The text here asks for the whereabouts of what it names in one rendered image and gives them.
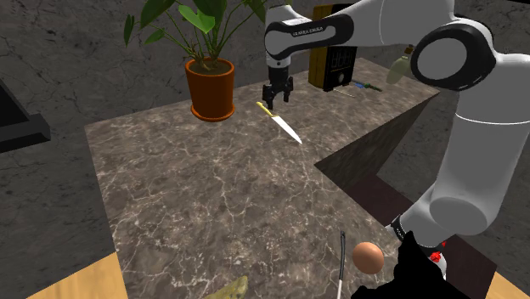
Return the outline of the yellow green lumpy object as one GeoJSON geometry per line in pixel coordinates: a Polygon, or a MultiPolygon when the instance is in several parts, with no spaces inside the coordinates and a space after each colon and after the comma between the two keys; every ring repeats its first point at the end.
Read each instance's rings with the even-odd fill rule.
{"type": "Polygon", "coordinates": [[[245,299],[247,291],[248,277],[244,275],[204,299],[245,299]]]}

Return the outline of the thin black and white stick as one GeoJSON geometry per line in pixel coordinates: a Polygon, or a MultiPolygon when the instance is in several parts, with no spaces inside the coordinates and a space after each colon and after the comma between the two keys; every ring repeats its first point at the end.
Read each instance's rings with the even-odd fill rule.
{"type": "Polygon", "coordinates": [[[338,277],[338,286],[335,299],[341,299],[341,289],[343,284],[344,266],[345,266],[345,254],[346,254],[346,236],[344,231],[340,231],[340,245],[341,245],[341,259],[338,277]]]}

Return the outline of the brown egg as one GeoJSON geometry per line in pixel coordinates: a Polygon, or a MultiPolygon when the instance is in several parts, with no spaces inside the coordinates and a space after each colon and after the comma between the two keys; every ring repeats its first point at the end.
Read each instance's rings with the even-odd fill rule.
{"type": "Polygon", "coordinates": [[[377,274],[384,266],[384,256],[381,249],[370,242],[361,242],[354,247],[352,261],[356,268],[364,274],[377,274]]]}

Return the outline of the green plant in orange pot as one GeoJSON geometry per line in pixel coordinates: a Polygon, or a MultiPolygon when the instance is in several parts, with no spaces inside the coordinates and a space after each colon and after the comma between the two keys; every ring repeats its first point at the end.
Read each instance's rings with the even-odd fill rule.
{"type": "Polygon", "coordinates": [[[237,0],[235,8],[227,10],[228,0],[192,0],[194,7],[184,5],[178,0],[145,0],[138,19],[129,14],[126,18],[123,39],[128,44],[135,29],[151,27],[154,31],[146,39],[147,44],[165,38],[177,44],[185,53],[184,65],[192,105],[190,110],[202,121],[216,122],[228,119],[235,111],[233,102],[234,65],[220,57],[229,38],[246,20],[234,28],[228,27],[233,13],[240,7],[251,12],[250,17],[265,20],[266,3],[269,0],[237,0]],[[169,12],[175,6],[178,16],[193,27],[193,36],[187,38],[181,34],[181,40],[167,29],[155,24],[162,15],[169,18],[173,25],[176,18],[169,12]]]}

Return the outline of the blue and green screwdriver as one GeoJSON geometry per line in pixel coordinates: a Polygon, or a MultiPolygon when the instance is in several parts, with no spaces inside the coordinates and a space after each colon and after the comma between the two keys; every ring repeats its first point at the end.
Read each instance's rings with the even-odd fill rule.
{"type": "Polygon", "coordinates": [[[360,81],[357,81],[357,80],[353,80],[352,79],[352,82],[359,88],[368,88],[368,89],[372,89],[372,90],[375,90],[375,91],[378,91],[378,92],[382,92],[382,89],[380,89],[379,87],[376,87],[370,83],[366,83],[366,82],[360,82],[360,81]]]}

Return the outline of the pale green bottle with cork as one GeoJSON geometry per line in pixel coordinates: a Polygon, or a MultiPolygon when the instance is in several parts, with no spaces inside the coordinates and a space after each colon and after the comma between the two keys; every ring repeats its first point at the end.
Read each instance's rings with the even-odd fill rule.
{"type": "Polygon", "coordinates": [[[410,57],[413,52],[414,45],[409,44],[405,48],[403,55],[392,63],[386,77],[387,84],[396,84],[410,69],[410,57]]]}

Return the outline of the wooden box with black front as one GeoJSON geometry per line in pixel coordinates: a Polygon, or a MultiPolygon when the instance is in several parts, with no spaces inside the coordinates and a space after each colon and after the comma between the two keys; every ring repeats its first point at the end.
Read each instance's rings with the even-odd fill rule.
{"type": "Polygon", "coordinates": [[[310,51],[308,82],[325,92],[352,80],[357,47],[331,46],[310,51]]]}

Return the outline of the yellow handled kitchen knife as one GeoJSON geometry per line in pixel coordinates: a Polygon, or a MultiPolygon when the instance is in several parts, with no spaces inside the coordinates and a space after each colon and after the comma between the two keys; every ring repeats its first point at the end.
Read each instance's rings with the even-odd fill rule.
{"type": "Polygon", "coordinates": [[[263,103],[257,102],[257,105],[272,119],[274,120],[285,132],[287,132],[295,141],[302,144],[302,140],[299,135],[293,130],[293,128],[285,122],[285,120],[279,116],[273,114],[263,103]]]}

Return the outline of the black low furniture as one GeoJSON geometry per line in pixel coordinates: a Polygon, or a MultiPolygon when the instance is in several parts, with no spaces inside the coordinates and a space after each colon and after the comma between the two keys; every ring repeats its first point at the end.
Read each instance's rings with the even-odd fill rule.
{"type": "Polygon", "coordinates": [[[0,79],[0,153],[50,140],[50,126],[42,115],[29,115],[0,79]]]}

